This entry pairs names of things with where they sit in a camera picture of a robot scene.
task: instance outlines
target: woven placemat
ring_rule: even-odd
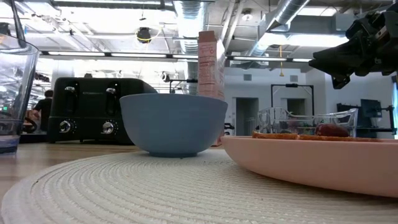
[[[398,223],[398,200],[263,177],[222,150],[184,159],[138,152],[45,169],[8,191],[1,215],[5,224]]]

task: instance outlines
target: pink plate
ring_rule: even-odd
[[[222,137],[240,166],[298,184],[398,197],[398,143]]]

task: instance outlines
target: security camera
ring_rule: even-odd
[[[137,32],[137,40],[142,44],[150,43],[151,39],[150,39],[150,33],[149,33],[148,27],[140,27],[139,28],[139,31]]]
[[[160,78],[163,80],[163,82],[169,82],[170,81],[170,76],[169,74],[162,72],[162,74],[160,75]]]

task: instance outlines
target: person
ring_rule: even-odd
[[[33,114],[39,118],[39,113],[42,113],[42,117],[40,119],[40,130],[43,132],[47,132],[49,127],[49,117],[50,117],[50,110],[51,110],[51,103],[52,103],[52,90],[47,90],[44,93],[45,99],[40,100],[35,108],[33,109]]]

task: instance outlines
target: black toaster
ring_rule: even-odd
[[[140,93],[157,91],[135,78],[58,78],[47,131],[49,142],[90,139],[132,144],[124,129],[119,99]]]

